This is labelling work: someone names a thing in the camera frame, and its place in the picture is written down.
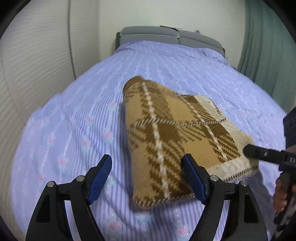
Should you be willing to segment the person's right hand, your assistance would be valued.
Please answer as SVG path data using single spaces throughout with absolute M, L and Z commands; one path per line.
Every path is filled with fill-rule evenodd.
M 275 192 L 273 195 L 273 209 L 276 212 L 282 212 L 287 205 L 287 192 L 282 189 L 282 182 L 280 177 L 277 178 L 275 183 Z

